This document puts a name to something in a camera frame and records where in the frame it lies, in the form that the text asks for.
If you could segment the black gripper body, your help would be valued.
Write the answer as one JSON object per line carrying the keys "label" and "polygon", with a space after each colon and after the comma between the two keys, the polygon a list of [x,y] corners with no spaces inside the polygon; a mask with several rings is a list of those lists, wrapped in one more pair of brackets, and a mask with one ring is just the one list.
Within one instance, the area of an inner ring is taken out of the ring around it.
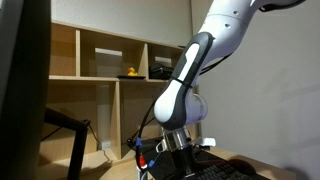
{"label": "black gripper body", "polygon": [[196,172],[196,159],[193,148],[188,146],[173,152],[174,167],[179,176],[188,176]]}

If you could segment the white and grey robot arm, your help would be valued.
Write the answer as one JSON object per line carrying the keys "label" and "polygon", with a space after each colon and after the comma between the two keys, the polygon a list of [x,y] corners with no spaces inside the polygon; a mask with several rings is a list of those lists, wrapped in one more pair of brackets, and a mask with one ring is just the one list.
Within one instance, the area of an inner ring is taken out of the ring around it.
{"label": "white and grey robot arm", "polygon": [[185,127],[203,120],[206,101],[192,92],[199,75],[228,58],[239,47],[254,14],[295,7],[306,0],[213,0],[199,32],[186,45],[167,85],[154,104],[164,129],[164,143],[183,178],[193,179],[202,168],[195,161]]}

